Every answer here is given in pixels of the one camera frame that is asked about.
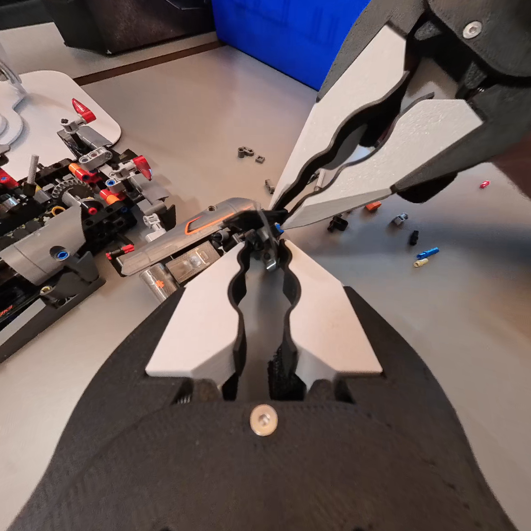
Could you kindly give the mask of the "lego car chassis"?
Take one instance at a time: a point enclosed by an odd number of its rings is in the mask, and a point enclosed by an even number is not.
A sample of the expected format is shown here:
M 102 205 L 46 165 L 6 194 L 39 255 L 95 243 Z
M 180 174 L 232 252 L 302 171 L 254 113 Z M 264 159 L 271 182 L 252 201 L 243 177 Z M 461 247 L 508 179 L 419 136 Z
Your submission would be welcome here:
M 43 166 L 32 156 L 17 181 L 1 146 L 1 362 L 105 284 L 95 256 L 134 243 L 137 215 L 176 224 L 169 192 L 144 156 L 115 151 L 94 130 L 94 113 L 72 99 L 78 118 L 57 132 L 73 158 Z

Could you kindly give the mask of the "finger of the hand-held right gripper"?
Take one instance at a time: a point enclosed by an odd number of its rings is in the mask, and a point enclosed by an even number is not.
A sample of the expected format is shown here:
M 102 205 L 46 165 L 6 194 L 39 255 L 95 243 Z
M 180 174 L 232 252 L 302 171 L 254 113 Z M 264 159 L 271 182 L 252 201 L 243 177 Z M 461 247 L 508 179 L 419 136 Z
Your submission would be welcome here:
M 293 188 L 310 163 L 332 153 L 339 131 L 360 111 L 381 102 L 404 76 L 406 38 L 385 25 L 317 101 L 275 187 L 269 209 L 288 203 Z
M 305 198 L 288 217 L 286 228 L 311 225 L 387 198 L 392 186 L 482 123 L 464 100 L 418 101 L 397 119 L 379 149 L 342 166 L 324 191 Z

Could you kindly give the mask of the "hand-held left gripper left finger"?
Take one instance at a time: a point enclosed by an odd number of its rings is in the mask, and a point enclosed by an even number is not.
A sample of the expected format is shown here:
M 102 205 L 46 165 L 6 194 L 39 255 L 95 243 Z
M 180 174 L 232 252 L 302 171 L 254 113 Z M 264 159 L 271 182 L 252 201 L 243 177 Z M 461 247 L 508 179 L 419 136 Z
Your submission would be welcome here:
M 242 271 L 239 243 L 184 288 L 145 372 L 152 377 L 229 379 L 236 374 L 234 348 L 240 317 L 229 285 Z

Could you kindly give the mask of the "white stand base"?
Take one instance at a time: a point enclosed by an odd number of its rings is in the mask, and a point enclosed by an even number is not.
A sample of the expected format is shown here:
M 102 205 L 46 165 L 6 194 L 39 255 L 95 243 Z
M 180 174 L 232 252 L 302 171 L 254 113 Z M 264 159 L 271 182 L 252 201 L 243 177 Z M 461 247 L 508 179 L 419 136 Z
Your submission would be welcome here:
M 44 166 L 71 156 L 57 132 L 61 119 L 78 118 L 71 100 L 76 99 L 96 116 L 90 126 L 115 144 L 119 124 L 72 78 L 59 71 L 34 71 L 20 75 L 25 96 L 10 82 L 1 81 L 1 144 L 10 143 L 3 169 L 16 180 L 28 175 L 32 155 Z

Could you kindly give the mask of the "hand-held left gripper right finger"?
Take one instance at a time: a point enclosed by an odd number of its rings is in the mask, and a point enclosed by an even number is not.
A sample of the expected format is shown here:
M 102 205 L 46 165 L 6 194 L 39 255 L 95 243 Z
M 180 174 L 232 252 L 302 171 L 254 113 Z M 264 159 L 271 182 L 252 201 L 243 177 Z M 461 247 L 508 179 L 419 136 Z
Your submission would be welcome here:
M 290 304 L 281 344 L 285 373 L 302 382 L 380 375 L 382 366 L 342 282 L 292 241 L 280 241 L 279 257 Z

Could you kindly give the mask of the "scattered small lego pieces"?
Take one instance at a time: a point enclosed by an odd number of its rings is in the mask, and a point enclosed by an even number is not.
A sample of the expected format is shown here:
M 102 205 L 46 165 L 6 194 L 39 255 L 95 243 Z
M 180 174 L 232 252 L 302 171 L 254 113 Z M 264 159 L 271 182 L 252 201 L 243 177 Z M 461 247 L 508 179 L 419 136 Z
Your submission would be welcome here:
M 324 180 L 327 176 L 327 170 L 325 169 L 319 169 L 315 171 L 312 176 L 310 176 L 308 180 L 308 184 L 311 182 L 315 182 L 314 191 L 320 191 L 324 189 Z M 429 181 L 427 183 L 423 183 L 420 185 L 416 185 L 414 187 L 408 188 L 405 191 L 399 192 L 399 196 L 403 199 L 413 202 L 413 203 L 422 203 L 424 201 L 427 201 L 431 197 L 435 196 L 437 193 L 439 193 L 443 188 L 445 188 L 447 185 L 449 185 L 453 180 L 455 179 L 456 174 L 451 174 L 448 176 L 443 176 L 441 178 Z M 490 185 L 491 181 L 484 181 L 481 182 L 479 185 L 480 189 L 485 189 Z M 365 205 L 365 209 L 369 213 L 376 212 L 377 209 L 379 209 L 381 206 L 381 201 L 376 201 L 372 203 L 368 203 Z M 397 227 L 403 224 L 408 219 L 408 214 L 401 213 L 398 216 L 395 216 L 392 220 L 391 224 L 396 225 Z M 328 224 L 327 230 L 329 232 L 337 231 L 345 231 L 348 228 L 348 221 L 345 219 L 343 214 L 338 214 L 332 217 L 331 221 Z M 408 244 L 410 246 L 415 246 L 418 243 L 418 236 L 419 231 L 414 230 L 410 237 Z M 421 252 L 416 256 L 416 261 L 414 262 L 414 267 L 419 268 L 423 266 L 425 263 L 428 262 L 429 257 L 434 256 L 435 254 L 439 253 L 438 248 L 432 248 L 427 251 Z

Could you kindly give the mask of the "grey lego assembly orange stripe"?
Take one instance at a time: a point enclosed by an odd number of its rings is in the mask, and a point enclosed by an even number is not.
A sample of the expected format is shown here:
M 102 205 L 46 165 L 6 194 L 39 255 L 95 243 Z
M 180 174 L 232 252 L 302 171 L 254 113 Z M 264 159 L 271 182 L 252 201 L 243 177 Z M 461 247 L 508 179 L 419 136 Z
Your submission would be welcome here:
M 260 260 L 267 271 L 275 271 L 279 267 L 278 248 L 283 233 L 280 224 L 236 233 L 222 227 L 224 220 L 248 209 L 262 207 L 250 199 L 230 198 L 176 224 L 141 249 L 136 250 L 132 244 L 127 244 L 108 252 L 107 260 L 122 277 L 142 275 L 161 301 L 239 243 L 244 243 L 250 256 Z

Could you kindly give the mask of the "person's right hand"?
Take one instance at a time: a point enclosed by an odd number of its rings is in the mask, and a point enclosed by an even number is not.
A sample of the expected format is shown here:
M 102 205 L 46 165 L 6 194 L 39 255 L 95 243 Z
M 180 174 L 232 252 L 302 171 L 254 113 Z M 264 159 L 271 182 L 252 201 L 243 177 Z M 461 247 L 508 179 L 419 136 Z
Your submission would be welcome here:
M 508 148 L 491 162 L 520 190 L 530 197 L 530 136 Z

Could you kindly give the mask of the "dark lego box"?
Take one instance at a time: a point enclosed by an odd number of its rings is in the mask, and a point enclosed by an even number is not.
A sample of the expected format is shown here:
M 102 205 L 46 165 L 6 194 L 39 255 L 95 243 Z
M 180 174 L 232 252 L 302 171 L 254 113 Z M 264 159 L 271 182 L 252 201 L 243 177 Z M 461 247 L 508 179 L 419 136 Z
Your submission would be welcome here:
M 115 55 L 215 30 L 211 1 L 43 1 L 71 48 Z

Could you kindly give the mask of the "blue plastic bin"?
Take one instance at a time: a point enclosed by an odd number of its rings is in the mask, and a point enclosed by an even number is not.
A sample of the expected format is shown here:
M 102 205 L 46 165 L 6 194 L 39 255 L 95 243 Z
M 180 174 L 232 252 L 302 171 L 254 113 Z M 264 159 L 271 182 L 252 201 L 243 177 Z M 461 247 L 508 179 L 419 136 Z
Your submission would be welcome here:
M 319 90 L 369 1 L 212 1 L 222 42 Z

